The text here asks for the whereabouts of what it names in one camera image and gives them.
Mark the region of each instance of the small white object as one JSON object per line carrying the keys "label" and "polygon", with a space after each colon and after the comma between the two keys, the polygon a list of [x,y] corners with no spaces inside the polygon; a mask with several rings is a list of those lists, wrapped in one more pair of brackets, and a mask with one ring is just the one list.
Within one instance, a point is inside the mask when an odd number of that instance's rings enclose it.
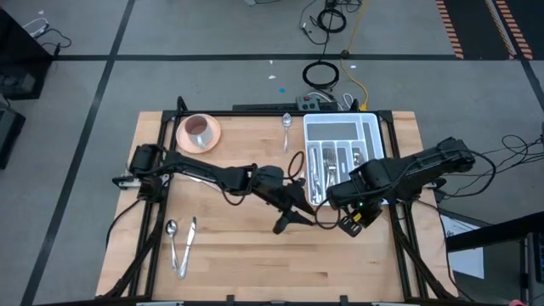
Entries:
{"label": "small white object", "polygon": [[[468,224],[446,216],[440,216],[444,222],[447,236],[477,230],[478,226]],[[451,268],[459,273],[484,279],[484,249],[482,247],[449,254]]]}

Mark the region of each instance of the cup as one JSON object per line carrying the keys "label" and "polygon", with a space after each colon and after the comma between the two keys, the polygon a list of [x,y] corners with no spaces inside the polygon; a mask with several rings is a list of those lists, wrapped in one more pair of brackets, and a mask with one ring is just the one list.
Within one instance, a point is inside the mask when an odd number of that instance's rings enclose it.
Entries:
{"label": "cup", "polygon": [[201,115],[188,117],[185,123],[185,131],[189,135],[190,141],[205,150],[213,138],[212,128],[206,118]]}

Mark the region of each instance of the metal spoon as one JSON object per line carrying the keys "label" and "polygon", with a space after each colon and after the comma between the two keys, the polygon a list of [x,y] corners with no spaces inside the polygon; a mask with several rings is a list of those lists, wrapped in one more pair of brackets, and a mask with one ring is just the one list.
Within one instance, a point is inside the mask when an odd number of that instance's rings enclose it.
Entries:
{"label": "metal spoon", "polygon": [[178,263],[178,256],[176,256],[176,246],[173,242],[173,237],[178,232],[178,224],[176,224],[176,221],[174,220],[168,220],[166,232],[168,236],[170,237],[170,241],[172,242],[172,269],[174,271],[177,271],[179,269],[179,263]]}
{"label": "metal spoon", "polygon": [[283,150],[287,153],[289,151],[289,127],[292,123],[291,115],[289,115],[289,113],[283,114],[282,123],[283,127],[286,129],[286,139],[283,142]]}

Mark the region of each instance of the gray floor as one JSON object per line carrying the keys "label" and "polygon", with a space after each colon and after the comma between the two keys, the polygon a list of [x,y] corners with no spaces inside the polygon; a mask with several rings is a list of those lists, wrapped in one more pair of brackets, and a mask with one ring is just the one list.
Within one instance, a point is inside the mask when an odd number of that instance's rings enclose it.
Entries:
{"label": "gray floor", "polygon": [[[249,8],[242,0],[138,0],[120,54],[318,54],[321,47],[297,29],[306,3],[284,0]],[[51,26],[74,41],[62,54],[108,54],[126,4],[127,0],[4,1],[21,24],[40,17],[43,10]],[[320,6],[312,8],[313,15]],[[354,19],[355,14],[348,16],[348,29]],[[304,20],[312,26],[307,16]],[[315,40],[324,38],[319,30],[313,34]],[[332,36],[327,53],[345,48],[349,34],[346,30]],[[371,1],[353,52],[452,54],[431,0]],[[140,111],[172,109],[178,95],[191,110],[292,102],[309,91],[301,78],[308,63],[117,61],[34,303],[94,295],[105,232],[119,194],[111,178],[123,170]],[[543,78],[544,63],[531,64]],[[541,134],[544,113],[518,62],[377,60],[347,65],[354,66],[349,69],[367,86],[372,110],[416,112],[425,146],[454,136],[484,151],[500,148],[505,134],[526,140]],[[0,241],[9,246],[0,251],[2,304],[20,303],[104,67],[100,61],[55,63],[39,100],[14,102],[27,122],[8,169],[0,172]],[[328,73],[316,70],[310,78],[327,79]],[[344,92],[362,97],[342,74],[334,93]],[[506,156],[499,153],[492,159],[499,162]],[[485,169],[479,162],[477,170]],[[544,163],[538,162],[515,168],[498,176],[484,194],[443,205],[491,223],[540,211],[542,170]],[[466,183],[452,179],[448,190]],[[486,281],[459,276],[459,283],[478,296],[517,297],[517,250],[486,249]]]}

